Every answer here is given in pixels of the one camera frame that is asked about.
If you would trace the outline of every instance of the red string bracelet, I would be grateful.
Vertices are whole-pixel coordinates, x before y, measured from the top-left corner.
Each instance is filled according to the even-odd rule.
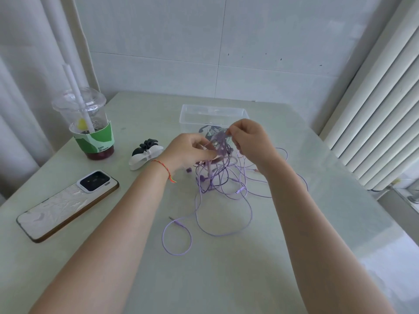
[[[169,173],[169,180],[172,182],[172,183],[176,183],[173,179],[172,179],[172,175],[170,174],[170,171],[169,171],[169,169],[162,163],[162,162],[160,162],[159,160],[152,160],[151,162],[157,162],[157,163],[160,163],[160,164],[162,164],[163,165],[163,167],[166,169],[166,171],[167,171],[167,173]]]

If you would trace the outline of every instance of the clear plastic lid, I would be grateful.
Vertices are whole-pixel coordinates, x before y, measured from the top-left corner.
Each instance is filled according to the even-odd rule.
[[[99,108],[103,107],[106,103],[106,98],[99,91],[90,87],[80,87],[80,93],[86,104],[86,110],[88,112],[95,112]],[[61,92],[52,101],[52,107],[56,111],[74,111],[79,112],[80,107],[77,104],[75,95],[71,89]]]

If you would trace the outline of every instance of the white straw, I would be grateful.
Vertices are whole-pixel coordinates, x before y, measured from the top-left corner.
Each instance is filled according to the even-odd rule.
[[[95,128],[93,127],[92,120],[90,119],[89,113],[86,110],[86,104],[84,103],[84,100],[81,96],[80,89],[77,85],[76,78],[74,78],[73,71],[71,70],[69,64],[63,64],[62,67],[64,68],[64,72],[67,76],[68,82],[70,83],[71,90],[73,91],[73,94],[76,98],[76,102],[79,105],[81,114],[83,115],[83,119],[86,122],[89,133],[94,133]]]

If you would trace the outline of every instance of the cable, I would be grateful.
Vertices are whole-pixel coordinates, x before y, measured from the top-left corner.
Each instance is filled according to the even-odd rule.
[[[196,179],[196,184],[198,185],[198,193],[195,195],[195,199],[194,199],[194,201],[195,201],[194,211],[187,216],[180,217],[180,218],[177,218],[177,219],[174,219],[174,218],[170,217],[170,219],[172,221],[169,222],[163,230],[162,237],[161,237],[162,245],[163,245],[163,248],[165,249],[165,251],[167,253],[169,253],[170,255],[173,255],[173,256],[185,255],[192,247],[192,234],[182,223],[179,222],[179,220],[186,219],[186,218],[189,218],[189,217],[195,215],[196,224],[198,225],[199,229],[201,229],[206,234],[208,234],[210,236],[213,236],[213,237],[230,236],[230,235],[236,234],[236,233],[241,232],[244,229],[246,229],[250,225],[250,223],[253,219],[252,206],[250,205],[249,201],[246,198],[246,196],[248,194],[252,194],[252,195],[255,195],[255,196],[258,196],[258,197],[262,197],[262,198],[272,198],[271,196],[264,196],[264,195],[255,194],[255,193],[252,193],[248,190],[247,185],[246,185],[246,181],[248,179],[250,179],[252,181],[256,181],[256,182],[261,182],[261,183],[267,183],[267,182],[264,181],[264,180],[253,179],[253,178],[250,178],[246,175],[246,170],[251,170],[251,171],[255,171],[255,172],[258,172],[258,171],[257,171],[257,169],[249,169],[249,167],[253,166],[254,164],[246,166],[246,157],[245,156],[240,157],[238,152],[237,152],[237,157],[234,157],[232,155],[233,149],[228,144],[229,137],[225,134],[225,132],[226,132],[226,130],[220,131],[217,134],[215,134],[211,139],[211,143],[215,146],[218,155],[222,159],[221,161],[213,164],[216,167],[214,169],[211,169],[211,164],[209,162],[207,162],[207,163],[197,163],[196,165],[194,165],[195,166],[195,174],[196,174],[195,179]],[[285,160],[288,159],[288,152],[284,148],[279,148],[278,147],[276,149],[280,149],[280,150],[285,151],[285,153],[286,153]],[[306,184],[307,191],[308,191],[308,184],[307,184],[306,180],[301,175],[299,175],[299,174],[297,174],[297,175],[303,179],[304,183]],[[208,186],[205,188],[201,185],[201,183],[204,183],[206,180],[209,180],[209,183],[208,183]],[[234,183],[238,183],[240,188],[234,193],[226,193],[223,190],[223,185],[225,185],[229,181],[232,181]],[[232,200],[241,200],[243,198],[246,201],[247,205],[249,206],[249,210],[250,210],[250,218],[249,218],[248,223],[245,226],[243,226],[242,228],[238,229],[238,230],[235,230],[235,231],[232,231],[232,232],[227,232],[225,234],[213,234],[213,233],[210,233],[210,232],[206,231],[205,229],[203,229],[201,224],[199,223],[198,210],[199,210],[199,208],[201,207],[201,204],[202,204],[202,195],[205,194],[206,192],[209,192],[209,191],[212,191],[212,190],[216,190],[219,193],[223,194],[224,196],[226,196],[227,198],[232,199]],[[236,194],[240,194],[241,198],[231,197],[232,195],[236,195]],[[196,202],[196,199],[197,199],[198,195],[199,195],[199,203]],[[189,247],[187,248],[187,250],[184,251],[183,253],[176,254],[176,253],[170,252],[169,249],[166,247],[166,245],[164,243],[165,232],[171,224],[176,224],[178,226],[181,226],[188,232],[188,235],[190,237],[190,243],[189,243]]]

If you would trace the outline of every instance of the white phone case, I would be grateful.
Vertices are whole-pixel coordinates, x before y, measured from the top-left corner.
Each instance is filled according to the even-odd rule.
[[[24,212],[16,221],[32,241],[42,242],[116,190],[119,183],[109,177],[109,181],[91,193],[79,187],[78,181]]]

